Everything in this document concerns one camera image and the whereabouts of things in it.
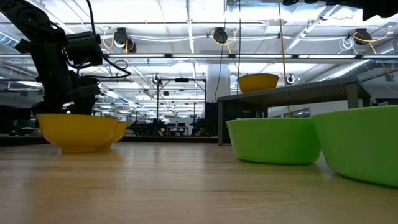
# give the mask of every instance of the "light fixture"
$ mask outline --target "light fixture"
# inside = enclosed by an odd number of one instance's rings
[[[164,58],[165,54],[109,54],[108,58]]]
[[[287,83],[288,85],[293,84],[293,83],[294,83],[294,80],[295,80],[295,78],[294,78],[294,76],[293,76],[292,74],[290,74],[288,77],[286,77],[286,83]]]
[[[236,55],[237,58],[282,58],[282,55]],[[293,55],[285,55],[285,58],[292,58]]]
[[[32,56],[30,56],[30,54],[0,54],[0,58],[19,59],[19,58],[32,58]]]
[[[221,54],[172,54],[172,58],[221,58]]]
[[[298,58],[310,58],[310,59],[352,59],[357,55],[299,55]]]
[[[30,82],[30,81],[18,81],[18,83],[23,84],[23,85],[29,85],[32,87],[39,87],[42,88],[43,85],[37,82]]]
[[[362,59],[398,59],[398,55],[363,55]]]

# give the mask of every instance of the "metal table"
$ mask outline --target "metal table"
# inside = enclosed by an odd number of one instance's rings
[[[219,97],[217,99],[218,144],[222,145],[225,137],[224,132],[228,133],[226,130],[227,120],[223,117],[225,104],[250,105],[255,108],[257,118],[267,118],[268,108],[274,106],[347,100],[348,108],[351,109],[359,107],[359,99],[362,99],[363,106],[371,105],[371,95],[364,89],[363,84],[357,77],[337,78],[322,82]]]

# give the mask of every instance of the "fluorescent light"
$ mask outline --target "fluorescent light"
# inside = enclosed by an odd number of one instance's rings
[[[40,89],[7,89],[8,91],[40,91]]]
[[[223,58],[228,58],[229,55],[222,55]],[[221,58],[221,54],[172,54],[172,58]]]
[[[18,59],[18,58],[32,58],[29,54],[0,54],[0,58]]]
[[[355,58],[357,55],[300,55],[298,58],[311,58],[311,59],[350,59]]]
[[[362,59],[398,59],[398,55],[363,55]]]
[[[109,54],[108,58],[164,58],[164,54]]]
[[[30,81],[18,81],[18,83],[20,84],[24,84],[24,85],[29,85],[32,87],[43,87],[42,84],[37,83],[37,82],[30,82]]]
[[[237,58],[282,58],[282,55],[236,55]],[[285,58],[292,58],[293,55],[285,55]]]

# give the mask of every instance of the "table surface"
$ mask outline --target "table surface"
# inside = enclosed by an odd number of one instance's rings
[[[231,146],[119,143],[110,153],[0,148],[2,223],[397,223],[398,189]]]
[[[357,77],[346,77],[302,85],[291,85],[272,90],[223,96],[217,100],[219,102],[234,101],[258,104],[267,107],[340,101],[347,100],[347,85],[353,83],[358,84],[359,99],[371,97]]]

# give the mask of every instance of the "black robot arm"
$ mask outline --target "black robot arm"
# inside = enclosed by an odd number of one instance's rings
[[[24,0],[1,0],[0,12],[30,40],[22,39],[16,49],[31,54],[39,73],[36,80],[43,84],[44,101],[32,107],[33,113],[66,113],[62,105],[73,101],[71,113],[91,114],[95,95],[101,93],[98,81],[79,77],[69,71],[68,63],[79,65],[71,65],[74,68],[101,65],[100,37],[92,32],[66,35],[46,13]]]

